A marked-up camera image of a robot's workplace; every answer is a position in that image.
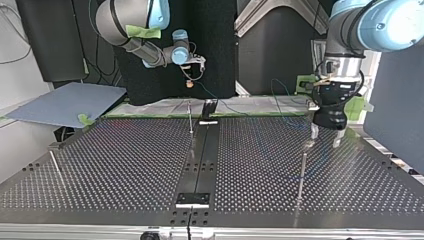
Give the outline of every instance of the cable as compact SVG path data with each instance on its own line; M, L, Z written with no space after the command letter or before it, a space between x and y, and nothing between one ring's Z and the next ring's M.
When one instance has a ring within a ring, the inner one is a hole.
M202 77L203 77L203 72L200 72L200 76L199 77L197 77L197 78L191 78L185 71L184 71L184 69L183 69L183 67L182 66L180 66L180 68L181 68L181 71L183 72L183 74L184 74L184 76L188 79L188 80L190 80L190 81L197 81L197 80L200 80Z
M284 120L284 121L285 121L285 122L286 122L289 126L291 126L291 127L295 127L295 128L301 129L301 130L305 130L305 129L307 128L306 126L304 126L304 125L298 125L298 124L296 124L296 123L293 123L292 121L290 121L288 118L286 118L286 117L284 116L283 112L281 111L280 103L278 102L277 96L275 95L275 92L274 92L274 81L277 81L277 82L279 82L280 84L282 84L282 86L286 89L287 94L289 94L289 92L288 92L288 90L287 90L286 85L284 85L284 83L282 83L280 80L275 79L275 78L271 80L271 92L272 92L272 96L274 97L275 103L277 104L277 108L278 108L278 111L280 112L281 117L283 118L283 120Z
M196 45L196 43L194 43L194 42L189 42L189 44L192 44L192 45L194 46L194 50L192 51L192 53L193 53L193 54L195 54L195 53L196 53L196 50L197 50L197 45Z
M3 13L2 15L3 15L3 17L6 19L6 21L10 24L10 26L12 26L12 28L13 28L13 30L15 30L15 32L19 35L19 37L25 42L25 43L27 43L28 45L29 45L29 43L28 43L28 39L27 39L27 37L26 36L24 36L25 35L25 33L24 33L24 35L22 35L21 34L21 32L19 32L19 30L16 28L16 26L12 23L12 21L10 20L10 18L7 16L7 14L2 10L2 8L6 8L6 9L9 9L10 11L12 11L13 12L13 14L15 14L15 16L19 19L19 20L21 20L21 16L19 16L19 13L14 9L14 8L12 8L11 6L9 6L9 5L7 5L7 4L4 4L4 3L0 3L0 10L1 10L1 12Z
M352 98L354 98L356 95L358 95L358 93L361 91L362 87L365 84L365 75L362 71L359 71L359 74L361 75L361 84L359 85L358 89L356 89L356 91L350 95L348 98L346 98L344 101L340 102L340 103L336 103L336 104L330 104L330 105L322 105L319 103L319 101L317 101L316 99L316 93L317 93L317 88L318 87L314 87L314 89L312 90L312 101L314 101L314 103L319 106L320 108L332 108L332 107L338 107L341 105L344 105L346 103L348 103L350 100L352 100Z
M0 62L0 64L9 64L9 63L19 62L19 61L25 59L26 57L28 57L28 55L31 53L31 50L32 50L32 48L30 47L28 49L28 52L24 56L17 58L17 59L14 59L14 60L6 61L6 62Z
M93 19L91 18L91 1L92 0L89 0L88 1L88 18L90 19L90 24L91 24L91 27L93 28L93 31L98 35L98 36L100 36L100 33L99 33L99 31L97 31L97 29L94 27L94 24L93 24Z
M22 57L19 57L19 58L17 58L17 59L14 59L14 60L10 60L10 61L5 61L5 62L0 62L0 64L10 64L10 63L15 63L15 62L19 62L19 61L21 61L21 60L23 60L23 59L25 59L25 58L27 58L28 56L29 56L29 54L31 53L31 50L32 50L32 47L31 47L31 45L29 45L29 43L28 43L28 39L26 39L20 32L19 32L19 30L15 27L15 25L12 23L12 21L10 20L10 18L6 15L6 13L2 10L2 8L7 8L7 9L9 9L9 10L11 10L15 15L16 15L16 17L18 18L18 19L21 19L21 17L19 16L19 13L14 9L14 8L12 8L11 6L9 6L9 5L7 5L7 4L4 4L4 3L0 3L0 11L1 11L1 13L2 13L2 15L3 15L3 17L6 19L6 21L10 24L10 26L12 26L12 28L14 29L14 31L19 35L19 37L26 43L26 44L28 44L28 46L29 46L29 48L28 48L28 52L24 55L24 56L22 56Z
M243 112L239 112L239 111L237 111L237 110L234 110L234 109L232 109L232 108L230 108L228 105L227 105L227 103L225 103L224 101L222 101L221 99L219 99L215 94L213 94L211 91L209 91L206 87L205 87L205 85L203 84L203 83L201 83L201 82L195 82L196 84L199 84L200 86L202 86L202 88L209 94L209 95L211 95L212 97L214 97L218 102L222 102L222 104L224 104L224 106L226 107L226 108L228 108L229 110L231 110L231 111L233 111L233 112L235 112L235 113L238 113L238 114L241 114L241 115L244 115L244 116L250 116L249 114L247 114L247 113L243 113Z
M283 87L284 87L284 89L286 90L287 96L289 96L289 97L290 97L290 92L289 92L289 90L288 90L287 86L286 86L283 82L281 82L280 80L278 80L278 79L276 79L276 78L272 79L271 81L276 81L276 82L278 82L281 86L283 86ZM290 98L290 100L291 100L293 103L296 103L296 104L301 104L301 105L305 105L305 104L307 104L307 101L305 101L304 103L300 103L300 102L296 102L296 101L295 101L295 100L293 100L292 98Z
M355 51L355 49L353 49L352 46L352 33L353 33L353 29L355 28L356 24L358 23L359 19L368 11L370 10L378 1L380 0L372 0L371 2L369 2L364 8L361 9L361 11L359 11L359 13L355 16L355 18L353 19L352 23L350 24L349 27L349 31L347 33L347 46L349 47L349 50L355 54L357 58L364 58L363 54L357 53Z

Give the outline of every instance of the optical breadboard table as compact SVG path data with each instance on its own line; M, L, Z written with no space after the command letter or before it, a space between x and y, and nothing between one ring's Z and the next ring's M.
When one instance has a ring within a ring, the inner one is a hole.
M193 134L188 119L100 121L0 185L0 239L334 229L424 239L424 186L354 131L334 149L336 133L312 141L306 117L217 121Z

